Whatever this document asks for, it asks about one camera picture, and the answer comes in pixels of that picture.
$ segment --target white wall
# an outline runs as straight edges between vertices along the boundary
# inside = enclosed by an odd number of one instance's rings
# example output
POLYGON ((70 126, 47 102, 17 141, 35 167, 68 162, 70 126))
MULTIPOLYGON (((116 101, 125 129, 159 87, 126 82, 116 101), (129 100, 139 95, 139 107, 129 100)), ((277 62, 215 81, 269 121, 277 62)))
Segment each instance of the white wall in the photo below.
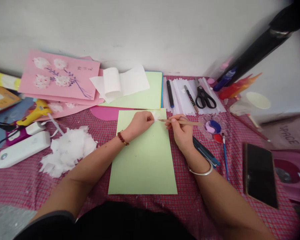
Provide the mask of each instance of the white wall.
MULTIPOLYGON (((249 42, 287 6, 281 0, 0 0, 0 70, 21 75, 30 48, 90 55, 102 67, 142 63, 201 76, 249 42)), ((272 107, 258 120, 300 112, 300 31, 250 72, 272 107)))

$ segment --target silver bangle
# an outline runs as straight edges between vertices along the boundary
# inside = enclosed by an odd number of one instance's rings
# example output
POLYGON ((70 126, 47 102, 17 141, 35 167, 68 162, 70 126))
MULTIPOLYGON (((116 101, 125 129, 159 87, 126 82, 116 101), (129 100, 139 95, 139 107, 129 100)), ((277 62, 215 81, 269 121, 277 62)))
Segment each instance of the silver bangle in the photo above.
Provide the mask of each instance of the silver bangle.
POLYGON ((206 172, 206 173, 195 173, 194 171, 192 171, 192 170, 190 169, 189 165, 188 165, 188 169, 189 169, 189 171, 190 171, 191 173, 193 173, 193 174, 200 175, 200 176, 207 176, 207 175, 210 174, 210 173, 212 172, 212 170, 213 170, 213 166, 212 166, 211 162, 209 162, 209 163, 210 163, 210 169, 209 169, 209 171, 206 172))

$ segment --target paper cup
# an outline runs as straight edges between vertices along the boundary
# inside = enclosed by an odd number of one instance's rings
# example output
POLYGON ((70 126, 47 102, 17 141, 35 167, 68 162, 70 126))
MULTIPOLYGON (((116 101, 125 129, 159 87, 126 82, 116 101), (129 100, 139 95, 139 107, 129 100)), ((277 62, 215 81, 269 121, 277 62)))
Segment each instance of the paper cup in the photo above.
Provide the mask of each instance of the paper cup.
POLYGON ((230 107, 230 112, 241 116, 257 109, 268 109, 270 107, 271 103, 265 96, 256 92, 247 92, 230 107))

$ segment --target black scissors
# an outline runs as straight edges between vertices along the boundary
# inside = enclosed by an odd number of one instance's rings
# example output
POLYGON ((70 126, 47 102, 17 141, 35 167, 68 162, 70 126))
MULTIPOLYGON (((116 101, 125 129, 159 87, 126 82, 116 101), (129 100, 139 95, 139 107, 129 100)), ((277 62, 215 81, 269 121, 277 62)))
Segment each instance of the black scissors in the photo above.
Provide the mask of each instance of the black scissors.
POLYGON ((196 81, 196 86, 198 91, 196 97, 196 105, 198 106, 198 108, 203 109, 206 106, 208 106, 208 108, 216 108, 217 107, 216 101, 203 89, 203 87, 201 87, 197 78, 195 78, 195 81, 196 81), (198 99, 200 99, 202 106, 199 106, 198 99))

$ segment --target pink paper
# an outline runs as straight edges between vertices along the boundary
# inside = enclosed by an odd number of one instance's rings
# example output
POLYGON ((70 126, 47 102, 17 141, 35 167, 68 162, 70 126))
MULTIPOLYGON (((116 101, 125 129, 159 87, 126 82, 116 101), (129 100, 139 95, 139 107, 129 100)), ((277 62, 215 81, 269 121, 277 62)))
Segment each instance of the pink paper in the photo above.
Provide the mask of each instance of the pink paper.
MULTIPOLYGON (((91 105, 77 105, 77 106, 75 106, 74 108, 68 108, 64 102, 60 102, 60 104, 61 104, 62 107, 63 107, 63 111, 62 111, 62 112, 56 112, 56 113, 51 114, 51 116, 52 116, 53 118, 61 118, 61 117, 65 117, 65 116, 68 116, 68 115, 71 115, 71 114, 78 113, 78 112, 80 112, 80 111, 82 111, 82 110, 85 110, 85 109, 91 107, 91 105)), ((44 121, 44 120, 49 120, 49 119, 50 119, 49 116, 43 116, 43 117, 37 119, 36 121, 44 121)))
POLYGON ((27 59, 25 71, 21 78, 22 81, 19 92, 93 100, 95 98, 95 87, 89 78, 98 76, 99 68, 99 62, 31 50, 27 59), (34 61, 35 58, 46 59, 45 62, 39 66, 43 69, 36 66, 36 62, 34 61), (63 66, 62 63, 65 63, 66 67, 58 69, 57 65, 54 63, 54 60, 56 59, 61 60, 61 68, 63 66), (50 84, 46 88, 38 88, 35 85, 37 75, 50 78, 50 84), (60 76, 64 76, 66 80, 68 80, 69 77, 70 85, 63 84, 66 86, 58 86, 58 82, 64 83, 63 81, 60 81, 60 76))
POLYGON ((96 105, 104 102, 103 98, 99 98, 100 94, 98 93, 97 90, 96 90, 94 100, 68 98, 68 97, 57 97, 57 96, 49 96, 49 95, 38 95, 38 94, 30 94, 30 93, 25 93, 24 95, 26 97, 31 97, 31 98, 39 98, 39 99, 60 101, 60 102, 70 102, 70 103, 76 103, 76 104, 81 104, 81 105, 90 105, 90 106, 96 106, 96 105))
POLYGON ((118 120, 120 110, 134 110, 132 108, 115 108, 94 106, 90 108, 90 112, 97 118, 105 121, 118 120))

